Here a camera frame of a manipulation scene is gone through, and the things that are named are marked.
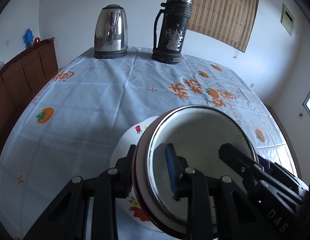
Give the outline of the bamboo window blind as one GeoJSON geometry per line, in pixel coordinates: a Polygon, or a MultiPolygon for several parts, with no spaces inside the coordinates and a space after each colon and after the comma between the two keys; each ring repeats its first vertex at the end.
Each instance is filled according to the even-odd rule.
{"type": "Polygon", "coordinates": [[[245,52],[259,0],[192,0],[188,29],[245,52]]]}

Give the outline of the red-flower white plate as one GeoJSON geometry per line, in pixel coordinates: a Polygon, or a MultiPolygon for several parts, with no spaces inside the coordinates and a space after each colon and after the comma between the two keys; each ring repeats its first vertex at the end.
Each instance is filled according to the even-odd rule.
{"type": "MultiPolygon", "coordinates": [[[[144,121],[133,125],[122,135],[111,156],[110,168],[115,167],[119,159],[126,157],[131,145],[138,144],[138,141],[145,130],[150,124],[152,124],[152,122],[154,122],[154,120],[156,120],[156,118],[158,118],[158,116],[147,118],[144,121]]],[[[140,207],[133,187],[127,198],[116,198],[116,202],[136,223],[147,229],[163,233],[162,230],[157,228],[150,221],[140,207]]]]}

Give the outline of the brown wooden sideboard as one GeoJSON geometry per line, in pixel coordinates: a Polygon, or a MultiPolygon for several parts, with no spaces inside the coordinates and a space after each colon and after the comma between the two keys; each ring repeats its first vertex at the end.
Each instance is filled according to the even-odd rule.
{"type": "Polygon", "coordinates": [[[0,71],[0,155],[20,115],[58,73],[54,38],[19,53],[0,71]]]}

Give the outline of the black thermos flask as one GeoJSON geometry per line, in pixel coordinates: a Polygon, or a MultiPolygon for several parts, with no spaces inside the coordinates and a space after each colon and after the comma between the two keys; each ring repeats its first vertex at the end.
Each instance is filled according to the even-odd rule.
{"type": "Polygon", "coordinates": [[[161,7],[154,22],[152,59],[177,64],[192,14],[192,0],[166,0],[161,7]]]}

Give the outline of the red plastic bowl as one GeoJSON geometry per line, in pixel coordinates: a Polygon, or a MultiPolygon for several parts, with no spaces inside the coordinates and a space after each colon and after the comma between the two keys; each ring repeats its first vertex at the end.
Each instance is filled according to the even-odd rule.
{"type": "Polygon", "coordinates": [[[158,219],[160,222],[164,223],[167,226],[170,226],[173,229],[182,230],[183,226],[186,227],[186,221],[178,222],[171,216],[164,214],[162,209],[159,207],[159,204],[157,204],[155,201],[155,196],[151,192],[151,187],[150,183],[148,182],[147,176],[147,153],[151,141],[151,136],[154,133],[156,126],[159,125],[160,122],[164,119],[164,116],[169,114],[171,111],[175,111],[176,109],[170,110],[162,114],[160,117],[156,118],[156,120],[154,120],[154,122],[152,122],[152,124],[143,133],[134,153],[132,172],[135,194],[144,213],[152,219],[158,219]]]}

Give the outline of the stainless steel electric kettle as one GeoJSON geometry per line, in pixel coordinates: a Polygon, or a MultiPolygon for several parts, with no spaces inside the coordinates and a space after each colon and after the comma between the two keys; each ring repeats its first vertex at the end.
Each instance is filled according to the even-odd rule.
{"type": "Polygon", "coordinates": [[[117,59],[127,54],[128,27],[126,12],[117,4],[104,7],[96,23],[94,57],[117,59]]]}

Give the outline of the blue thermos bottle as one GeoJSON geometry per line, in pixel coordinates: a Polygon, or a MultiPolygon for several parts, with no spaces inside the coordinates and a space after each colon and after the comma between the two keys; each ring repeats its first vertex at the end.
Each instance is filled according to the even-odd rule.
{"type": "Polygon", "coordinates": [[[25,43],[26,49],[29,49],[34,46],[34,36],[31,29],[27,29],[23,35],[23,41],[25,43]]]}

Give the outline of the wall electrical panel box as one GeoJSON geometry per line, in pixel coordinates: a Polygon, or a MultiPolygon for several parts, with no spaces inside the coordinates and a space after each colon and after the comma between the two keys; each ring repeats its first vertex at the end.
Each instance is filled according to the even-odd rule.
{"type": "Polygon", "coordinates": [[[289,33],[289,35],[292,36],[294,28],[294,16],[288,10],[285,4],[282,4],[282,13],[280,22],[284,26],[286,31],[289,33]]]}

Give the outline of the white persimmon print tablecloth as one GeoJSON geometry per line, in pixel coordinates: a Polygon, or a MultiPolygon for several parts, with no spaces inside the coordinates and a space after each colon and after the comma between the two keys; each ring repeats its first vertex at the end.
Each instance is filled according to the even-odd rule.
{"type": "Polygon", "coordinates": [[[169,65],[132,47],[126,56],[98,60],[89,49],[36,95],[0,155],[0,222],[22,239],[73,176],[92,178],[110,166],[131,130],[184,105],[208,105],[235,120],[257,153],[296,172],[286,140],[259,97],[231,69],[183,55],[169,65]]]}

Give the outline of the white enamel bowl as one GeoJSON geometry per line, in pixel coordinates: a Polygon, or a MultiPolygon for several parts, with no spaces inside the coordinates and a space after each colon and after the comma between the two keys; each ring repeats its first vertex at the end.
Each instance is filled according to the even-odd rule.
{"type": "Polygon", "coordinates": [[[255,160],[254,148],[244,131],[228,115],[204,106],[181,107],[171,111],[156,126],[147,153],[147,176],[151,192],[164,214],[185,222],[187,200],[173,198],[166,164],[165,147],[172,144],[176,155],[186,159],[189,166],[212,178],[230,176],[242,189],[242,178],[218,156],[223,144],[255,160]]]}

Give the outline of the small red object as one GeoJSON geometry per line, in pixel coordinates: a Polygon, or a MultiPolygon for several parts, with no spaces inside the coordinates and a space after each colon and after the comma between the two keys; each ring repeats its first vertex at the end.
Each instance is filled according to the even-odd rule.
{"type": "Polygon", "coordinates": [[[41,41],[41,39],[39,37],[36,37],[34,39],[34,44],[39,44],[40,41],[41,41]]]}

